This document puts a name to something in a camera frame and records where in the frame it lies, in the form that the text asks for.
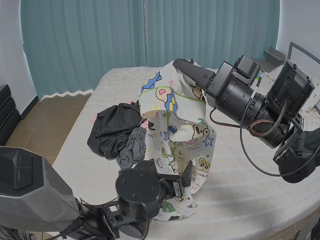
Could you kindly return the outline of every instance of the tiled floor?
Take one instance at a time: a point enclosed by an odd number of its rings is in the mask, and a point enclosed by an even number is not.
[[[91,94],[45,98],[38,102],[14,130],[6,146],[22,147],[44,156],[52,165],[72,126]],[[291,240],[313,214],[265,240]],[[39,240],[51,236],[34,233]]]

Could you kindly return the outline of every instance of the cartoon print shirt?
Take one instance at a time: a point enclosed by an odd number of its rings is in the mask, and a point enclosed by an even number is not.
[[[166,200],[155,220],[186,218],[198,207],[191,194],[209,175],[217,136],[204,119],[202,90],[170,62],[142,86],[139,103],[141,116],[149,119],[145,159],[154,159],[161,174],[182,174],[193,162],[191,186],[182,197]]]

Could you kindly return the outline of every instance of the white bed sheet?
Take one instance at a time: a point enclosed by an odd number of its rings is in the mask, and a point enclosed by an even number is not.
[[[114,185],[120,168],[116,160],[94,154],[86,144],[87,139],[96,113],[120,102],[135,101],[141,86],[158,70],[118,68],[101,79],[53,165],[75,197],[91,204],[102,204],[116,197]],[[272,81],[264,77],[259,92],[266,94],[271,85]],[[208,122],[211,109],[207,106]],[[213,116],[220,122],[233,122],[220,111],[215,111]],[[315,127],[317,123],[313,120],[306,121]],[[211,126],[218,134],[217,142],[209,177],[193,195],[198,203],[197,211],[184,219],[152,222],[147,239],[259,240],[294,224],[320,206],[319,168],[297,184],[266,176],[247,161],[238,129],[214,123]],[[275,149],[247,131],[243,139],[258,166],[279,173],[272,161]]]

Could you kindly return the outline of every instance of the white wall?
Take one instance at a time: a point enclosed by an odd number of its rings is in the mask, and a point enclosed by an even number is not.
[[[280,0],[276,49],[286,58],[290,42],[320,59],[320,0]]]
[[[8,84],[21,114],[36,97],[22,49],[21,0],[0,0],[0,86]]]

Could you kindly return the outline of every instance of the gray clothing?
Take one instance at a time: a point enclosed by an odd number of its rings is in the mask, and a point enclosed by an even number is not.
[[[146,145],[144,143],[146,132],[141,127],[136,127],[132,130],[124,149],[115,158],[121,169],[130,168],[144,158],[146,154]]]

